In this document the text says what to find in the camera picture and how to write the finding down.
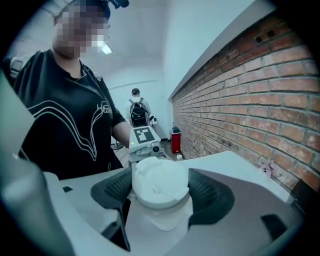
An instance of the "black t-shirt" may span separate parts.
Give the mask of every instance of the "black t-shirt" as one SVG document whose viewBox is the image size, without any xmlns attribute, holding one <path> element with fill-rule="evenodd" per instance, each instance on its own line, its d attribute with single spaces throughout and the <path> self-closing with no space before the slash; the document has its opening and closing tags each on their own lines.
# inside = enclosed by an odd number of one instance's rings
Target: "black t-shirt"
<svg viewBox="0 0 320 256">
<path fill-rule="evenodd" d="M 115 170 L 112 128 L 125 122 L 102 79 L 81 63 L 75 79 L 37 52 L 16 77 L 13 89 L 35 118 L 20 155 L 59 179 Z"/>
</svg>

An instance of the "white ceiling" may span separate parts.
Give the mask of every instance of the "white ceiling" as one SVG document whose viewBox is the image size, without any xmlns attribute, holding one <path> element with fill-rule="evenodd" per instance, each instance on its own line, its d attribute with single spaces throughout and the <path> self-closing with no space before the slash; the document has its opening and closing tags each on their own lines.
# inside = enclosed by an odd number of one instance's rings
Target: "white ceiling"
<svg viewBox="0 0 320 256">
<path fill-rule="evenodd" d="M 164 22 L 167 0 L 130 0 L 127 8 L 115 10 L 112 4 L 109 23 L 108 45 L 113 53 L 105 55 L 101 51 L 88 52 L 85 62 L 94 71 L 106 74 L 121 67 L 128 60 L 161 59 L 163 51 Z M 54 34 L 52 14 L 57 14 L 70 0 L 48 1 L 33 16 L 26 28 L 20 33 L 16 47 L 22 42 L 32 42 L 35 46 L 49 48 Z M 12 50 L 21 53 L 26 49 Z"/>
</svg>

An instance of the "red container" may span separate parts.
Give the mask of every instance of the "red container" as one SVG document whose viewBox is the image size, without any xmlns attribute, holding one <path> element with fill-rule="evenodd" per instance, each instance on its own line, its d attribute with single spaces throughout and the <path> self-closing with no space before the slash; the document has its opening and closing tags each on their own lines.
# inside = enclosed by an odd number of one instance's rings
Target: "red container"
<svg viewBox="0 0 320 256">
<path fill-rule="evenodd" d="M 180 153 L 181 132 L 173 133 L 170 131 L 170 145 L 173 154 Z"/>
</svg>

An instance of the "person in background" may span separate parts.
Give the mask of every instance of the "person in background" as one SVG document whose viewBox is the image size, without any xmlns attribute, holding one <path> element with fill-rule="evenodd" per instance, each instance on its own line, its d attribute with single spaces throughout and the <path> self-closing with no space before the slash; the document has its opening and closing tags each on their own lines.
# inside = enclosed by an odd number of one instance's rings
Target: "person in background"
<svg viewBox="0 0 320 256">
<path fill-rule="evenodd" d="M 138 88 L 133 88 L 131 95 L 132 98 L 126 104 L 126 118 L 128 118 L 133 127 L 149 125 L 151 108 L 148 101 L 140 97 L 140 90 Z"/>
<path fill-rule="evenodd" d="M 107 1 L 73 0 L 54 18 L 51 49 L 3 61 L 14 91 L 33 115 L 19 156 L 60 180 L 122 168 L 111 136 L 129 147 L 130 125 L 103 78 L 80 61 L 109 25 Z"/>
</svg>

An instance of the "backpack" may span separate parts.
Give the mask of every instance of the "backpack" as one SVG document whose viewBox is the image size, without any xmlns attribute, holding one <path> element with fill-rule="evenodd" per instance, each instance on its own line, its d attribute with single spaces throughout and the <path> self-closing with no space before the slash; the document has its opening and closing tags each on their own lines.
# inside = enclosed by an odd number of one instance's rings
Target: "backpack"
<svg viewBox="0 0 320 256">
<path fill-rule="evenodd" d="M 142 103 L 144 98 L 140 98 L 139 102 L 134 102 L 132 99 L 129 99 L 131 102 L 130 107 L 130 119 L 133 127 L 147 126 L 147 115 L 148 112 L 145 105 Z"/>
</svg>

